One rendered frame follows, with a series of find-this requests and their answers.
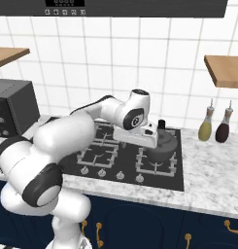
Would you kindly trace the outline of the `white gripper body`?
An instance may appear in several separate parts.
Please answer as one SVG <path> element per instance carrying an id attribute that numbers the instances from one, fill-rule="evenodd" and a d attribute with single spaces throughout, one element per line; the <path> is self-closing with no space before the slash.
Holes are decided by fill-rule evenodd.
<path id="1" fill-rule="evenodd" d="M 157 132 L 150 126 L 141 126 L 133 130 L 115 127 L 113 134 L 113 138 L 120 142 L 153 149 L 157 146 L 157 137 Z"/>

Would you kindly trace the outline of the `dark grey toaster oven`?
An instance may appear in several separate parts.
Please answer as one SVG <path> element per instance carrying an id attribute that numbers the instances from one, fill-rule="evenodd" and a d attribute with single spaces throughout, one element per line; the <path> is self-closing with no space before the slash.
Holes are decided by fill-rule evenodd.
<path id="1" fill-rule="evenodd" d="M 22 135 L 39 118 L 32 82 L 0 79 L 0 137 Z"/>

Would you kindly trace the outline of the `wooden wall shelf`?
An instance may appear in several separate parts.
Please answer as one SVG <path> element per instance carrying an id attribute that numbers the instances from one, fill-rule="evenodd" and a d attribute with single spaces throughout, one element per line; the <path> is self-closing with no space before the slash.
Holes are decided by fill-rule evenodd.
<path id="1" fill-rule="evenodd" d="M 27 54 L 30 50 L 27 48 L 3 48 L 0 47 L 0 67 L 15 61 Z"/>
<path id="2" fill-rule="evenodd" d="M 238 56 L 205 55 L 204 62 L 216 88 L 238 89 Z"/>

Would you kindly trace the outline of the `dark grey kettle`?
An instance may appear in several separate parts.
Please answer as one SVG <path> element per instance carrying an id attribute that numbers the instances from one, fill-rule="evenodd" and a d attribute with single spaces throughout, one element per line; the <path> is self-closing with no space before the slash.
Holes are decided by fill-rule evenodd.
<path id="1" fill-rule="evenodd" d="M 157 146 L 146 150 L 146 155 L 151 163 L 162 163 L 169 160 L 178 146 L 177 138 L 167 131 L 165 121 L 159 120 L 157 125 Z"/>

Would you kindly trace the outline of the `navy drawer front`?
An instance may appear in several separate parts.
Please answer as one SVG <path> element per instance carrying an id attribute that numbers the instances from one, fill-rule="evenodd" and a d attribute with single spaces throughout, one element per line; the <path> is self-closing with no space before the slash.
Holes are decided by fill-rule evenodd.
<path id="1" fill-rule="evenodd" d="M 222 216 L 187 212 L 184 217 L 184 231 L 192 235 L 194 241 L 200 240 L 228 242 L 238 244 L 238 233 L 229 231 L 224 222 L 230 222 L 229 227 L 238 231 L 238 220 Z"/>

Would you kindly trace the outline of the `dark red vinegar bottle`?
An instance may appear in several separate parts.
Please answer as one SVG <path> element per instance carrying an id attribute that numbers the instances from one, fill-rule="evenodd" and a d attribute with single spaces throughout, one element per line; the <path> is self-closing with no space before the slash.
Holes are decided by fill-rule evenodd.
<path id="1" fill-rule="evenodd" d="M 229 135 L 229 122 L 231 114 L 233 113 L 233 109 L 231 106 L 225 109 L 224 116 L 221 121 L 221 124 L 218 126 L 216 130 L 216 141 L 219 143 L 224 143 Z"/>

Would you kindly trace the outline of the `black range hood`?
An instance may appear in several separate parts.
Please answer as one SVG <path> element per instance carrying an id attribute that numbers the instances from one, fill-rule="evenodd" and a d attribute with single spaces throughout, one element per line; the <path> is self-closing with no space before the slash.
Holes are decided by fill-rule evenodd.
<path id="1" fill-rule="evenodd" d="M 4 17 L 223 18 L 228 0 L 0 0 Z"/>

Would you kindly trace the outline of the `yellow oil bottle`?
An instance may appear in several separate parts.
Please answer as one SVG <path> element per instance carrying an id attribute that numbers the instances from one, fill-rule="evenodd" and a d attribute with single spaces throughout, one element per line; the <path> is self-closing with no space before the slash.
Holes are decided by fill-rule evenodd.
<path id="1" fill-rule="evenodd" d="M 215 108 L 213 106 L 213 103 L 210 103 L 210 105 L 207 107 L 207 110 L 206 110 L 205 119 L 198 130 L 198 138 L 201 141 L 207 141 L 211 136 L 212 116 L 213 116 L 214 110 Z"/>

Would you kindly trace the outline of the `black hob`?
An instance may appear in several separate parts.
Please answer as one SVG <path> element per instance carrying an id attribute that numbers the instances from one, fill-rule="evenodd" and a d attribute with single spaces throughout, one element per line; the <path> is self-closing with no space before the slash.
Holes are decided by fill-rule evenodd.
<path id="1" fill-rule="evenodd" d="M 178 140 L 173 156 L 162 163 L 151 163 L 146 155 L 146 148 L 114 140 L 114 127 L 111 124 L 96 122 L 95 125 L 94 142 L 88 148 L 67 156 L 60 162 L 65 174 L 179 192 L 184 190 L 181 131 L 179 129 L 166 128 Z M 81 173 L 84 166 L 89 170 L 86 175 Z M 106 170 L 106 176 L 103 178 L 98 176 L 98 171 L 102 168 Z M 124 174 L 122 180 L 117 179 L 120 171 Z M 139 174 L 144 176 L 143 183 L 135 180 Z"/>

